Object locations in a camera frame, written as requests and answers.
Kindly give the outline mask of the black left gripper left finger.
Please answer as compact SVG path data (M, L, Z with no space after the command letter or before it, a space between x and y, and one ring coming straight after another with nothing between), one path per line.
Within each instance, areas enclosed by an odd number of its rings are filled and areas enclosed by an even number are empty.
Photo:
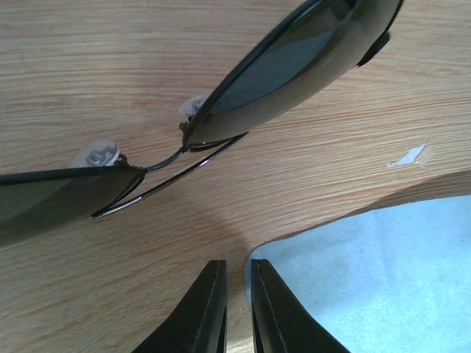
M211 260L168 318L135 352L223 353L227 346L227 263Z

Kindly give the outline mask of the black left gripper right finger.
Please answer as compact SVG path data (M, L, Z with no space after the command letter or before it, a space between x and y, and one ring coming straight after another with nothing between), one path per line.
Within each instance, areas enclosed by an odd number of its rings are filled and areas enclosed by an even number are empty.
M250 261L256 352L347 352L310 316L268 260Z

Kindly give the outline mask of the blue cleaning cloth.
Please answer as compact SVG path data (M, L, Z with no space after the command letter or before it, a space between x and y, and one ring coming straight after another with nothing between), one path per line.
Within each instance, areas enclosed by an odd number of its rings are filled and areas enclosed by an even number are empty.
M470 350L470 198L371 210L259 246L351 352Z

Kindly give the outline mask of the black round sunglasses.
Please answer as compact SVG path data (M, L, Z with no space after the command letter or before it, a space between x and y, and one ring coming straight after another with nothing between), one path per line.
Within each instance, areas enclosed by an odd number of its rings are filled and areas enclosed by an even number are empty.
M147 174L187 152L221 154L261 124L304 102L388 42L401 1L305 1L287 15L208 96L181 108L181 147L145 168L100 139L69 167L1 177L1 244L10 246L84 218L101 218L177 181L135 195Z

